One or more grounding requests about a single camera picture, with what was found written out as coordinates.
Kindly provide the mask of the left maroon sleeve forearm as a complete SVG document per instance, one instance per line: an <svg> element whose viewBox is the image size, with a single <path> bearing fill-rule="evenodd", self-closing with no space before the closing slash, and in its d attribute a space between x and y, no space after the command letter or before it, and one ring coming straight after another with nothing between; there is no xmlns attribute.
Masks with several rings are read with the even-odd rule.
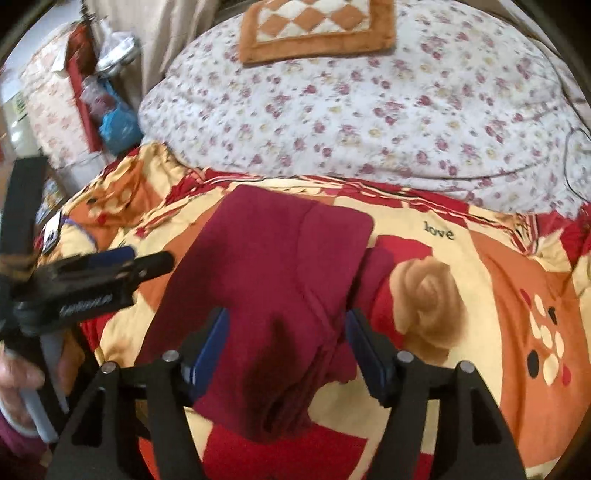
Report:
<svg viewBox="0 0 591 480"><path fill-rule="evenodd" d="M46 468L41 459L47 445L36 432L24 427L15 427L10 416L5 416L1 405L1 478L44 479Z"/></svg>

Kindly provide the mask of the person left hand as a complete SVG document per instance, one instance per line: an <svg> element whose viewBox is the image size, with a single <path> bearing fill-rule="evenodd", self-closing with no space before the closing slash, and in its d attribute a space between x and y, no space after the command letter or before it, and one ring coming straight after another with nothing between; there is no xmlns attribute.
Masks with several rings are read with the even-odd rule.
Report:
<svg viewBox="0 0 591 480"><path fill-rule="evenodd" d="M73 388L80 367L85 360L82 347L71 332L64 335L61 357L57 366L57 378L65 395ZM21 389L41 388L44 375L39 368L25 359L8 353L1 344L1 404L17 426L30 429L33 421L20 396Z"/></svg>

